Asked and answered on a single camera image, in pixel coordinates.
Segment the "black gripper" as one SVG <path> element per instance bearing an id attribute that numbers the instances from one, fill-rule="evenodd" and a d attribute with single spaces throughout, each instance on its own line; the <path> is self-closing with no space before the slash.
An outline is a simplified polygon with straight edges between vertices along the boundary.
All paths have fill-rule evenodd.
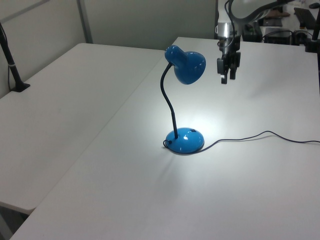
<path id="1" fill-rule="evenodd" d="M 218 47 L 222 52 L 222 56 L 217 59 L 217 73 L 220 74 L 221 83 L 227 84 L 228 82 L 228 71 L 230 68 L 230 79 L 236 79 L 236 72 L 240 66 L 241 53 L 240 50 L 241 36 L 229 36 L 229 37 L 219 37 Z"/>

